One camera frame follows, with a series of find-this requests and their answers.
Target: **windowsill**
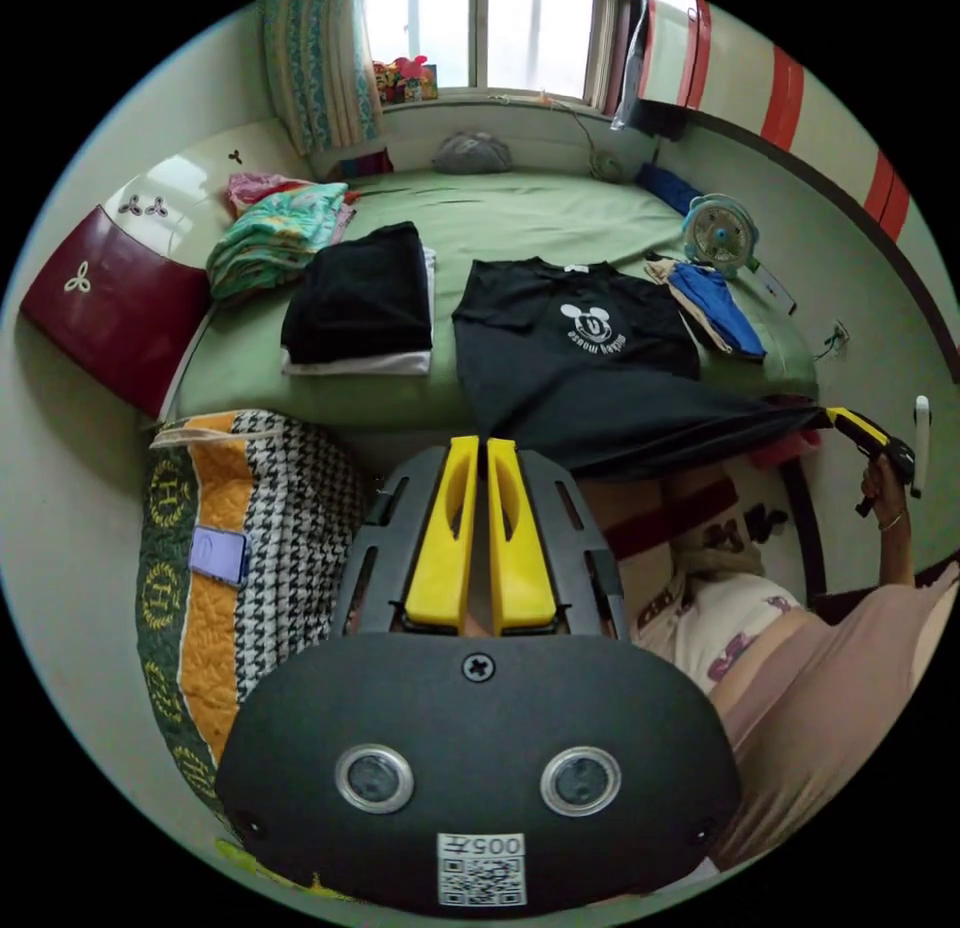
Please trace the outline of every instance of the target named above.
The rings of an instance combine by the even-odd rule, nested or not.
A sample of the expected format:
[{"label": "windowsill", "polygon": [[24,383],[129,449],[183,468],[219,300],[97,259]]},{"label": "windowsill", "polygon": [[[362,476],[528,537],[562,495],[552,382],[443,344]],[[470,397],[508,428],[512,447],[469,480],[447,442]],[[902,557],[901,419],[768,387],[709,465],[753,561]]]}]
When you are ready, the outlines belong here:
[{"label": "windowsill", "polygon": [[544,104],[538,98],[527,95],[487,95],[470,94],[469,92],[464,92],[463,94],[460,94],[459,92],[448,95],[441,94],[439,98],[436,98],[433,101],[408,101],[400,105],[384,105],[383,114],[385,117],[390,117],[397,112],[410,111],[412,109],[461,108],[470,105],[500,105],[504,108],[537,108],[540,110],[546,109],[547,111],[572,110],[581,118],[592,118],[595,121],[603,121],[608,124],[613,120],[609,115],[605,115],[602,111],[598,111],[596,108],[590,108],[583,103],[578,104],[577,102],[573,101],[563,101],[554,106],[550,104]]}]

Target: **small fan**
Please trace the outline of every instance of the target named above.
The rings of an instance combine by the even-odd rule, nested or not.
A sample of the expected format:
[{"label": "small fan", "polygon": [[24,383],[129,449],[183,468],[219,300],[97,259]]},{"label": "small fan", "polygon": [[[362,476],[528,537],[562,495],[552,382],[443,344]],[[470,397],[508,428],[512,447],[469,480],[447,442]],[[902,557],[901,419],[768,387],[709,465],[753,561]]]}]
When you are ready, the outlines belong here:
[{"label": "small fan", "polygon": [[756,271],[753,249],[760,232],[747,209],[726,195],[701,195],[690,202],[683,219],[687,257],[699,265],[710,265],[725,278],[740,268]]}]

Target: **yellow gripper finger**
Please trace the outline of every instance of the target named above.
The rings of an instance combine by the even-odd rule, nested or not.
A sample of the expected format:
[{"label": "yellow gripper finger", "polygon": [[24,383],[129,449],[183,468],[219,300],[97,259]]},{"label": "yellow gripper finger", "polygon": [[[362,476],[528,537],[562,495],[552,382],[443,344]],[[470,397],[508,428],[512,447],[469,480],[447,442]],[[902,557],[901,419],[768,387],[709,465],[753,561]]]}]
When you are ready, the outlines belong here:
[{"label": "yellow gripper finger", "polygon": [[493,633],[546,627],[556,600],[514,442],[487,442],[487,491]]},{"label": "yellow gripper finger", "polygon": [[455,628],[463,634],[479,453],[479,438],[450,441],[404,606],[415,625]]}]

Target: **green bedsheet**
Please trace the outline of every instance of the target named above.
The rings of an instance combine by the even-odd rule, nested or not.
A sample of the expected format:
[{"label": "green bedsheet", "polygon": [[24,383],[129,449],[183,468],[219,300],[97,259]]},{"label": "green bedsheet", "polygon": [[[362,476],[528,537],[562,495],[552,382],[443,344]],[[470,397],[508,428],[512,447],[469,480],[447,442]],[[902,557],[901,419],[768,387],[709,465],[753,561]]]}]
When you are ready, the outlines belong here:
[{"label": "green bedsheet", "polygon": [[[278,291],[214,315],[174,400],[177,417],[261,408],[355,431],[469,427],[450,315],[475,258],[539,255],[560,265],[609,261],[628,274],[642,275],[640,259],[650,249],[683,257],[681,216],[632,185],[524,171],[464,177],[411,172],[358,187],[363,197],[346,238],[409,220],[424,244],[437,252],[429,377],[282,374],[280,327],[291,292]],[[815,399],[813,359],[791,319],[752,275],[730,287],[768,356],[763,365],[755,365],[701,347],[703,380],[749,396]]]}]

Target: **black t-shirt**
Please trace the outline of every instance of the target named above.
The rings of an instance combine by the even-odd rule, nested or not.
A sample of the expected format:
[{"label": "black t-shirt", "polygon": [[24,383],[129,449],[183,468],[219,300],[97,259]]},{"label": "black t-shirt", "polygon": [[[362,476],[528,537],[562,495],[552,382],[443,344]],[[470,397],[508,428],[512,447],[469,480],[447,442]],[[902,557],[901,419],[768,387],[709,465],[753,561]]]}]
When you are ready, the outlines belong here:
[{"label": "black t-shirt", "polygon": [[774,407],[698,381],[669,289],[606,263],[475,261],[453,323],[480,435],[580,477],[659,478],[823,426],[815,406]]},{"label": "black t-shirt", "polygon": [[669,288],[606,262],[475,261],[454,318],[514,333],[531,351],[700,377],[696,345]]}]

